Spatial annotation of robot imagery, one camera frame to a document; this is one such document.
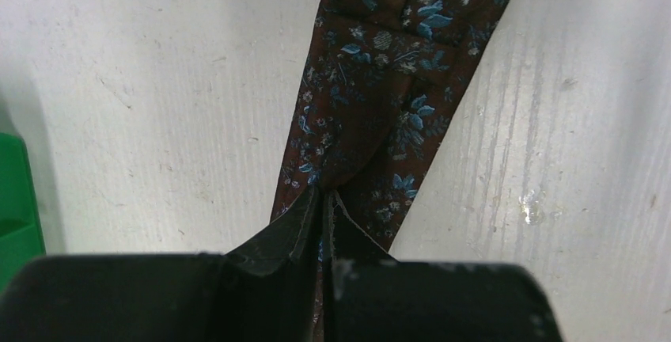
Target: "scratched white surface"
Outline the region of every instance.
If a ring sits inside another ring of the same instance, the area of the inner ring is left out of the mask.
[[[569,341],[671,340],[670,1],[512,0],[392,251],[523,264]],[[0,0],[48,250],[267,224],[317,3]]]
[[[671,340],[670,25],[512,0],[392,251],[526,266],[569,341]]]

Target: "green tray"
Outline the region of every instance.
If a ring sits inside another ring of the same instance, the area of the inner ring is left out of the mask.
[[[44,240],[28,152],[21,139],[0,134],[0,291],[39,255],[44,255]]]

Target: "green object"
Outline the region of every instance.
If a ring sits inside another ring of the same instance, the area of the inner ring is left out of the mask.
[[[28,151],[23,140],[0,134],[0,291],[39,255],[44,255],[44,240]]]

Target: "dark brown cloth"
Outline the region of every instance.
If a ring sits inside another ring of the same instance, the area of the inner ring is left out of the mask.
[[[272,217],[337,188],[389,249],[509,0],[321,0]]]

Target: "green plastic container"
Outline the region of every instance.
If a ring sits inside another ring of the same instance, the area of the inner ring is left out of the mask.
[[[28,152],[23,140],[0,134],[0,291],[39,255],[44,255],[44,240]]]

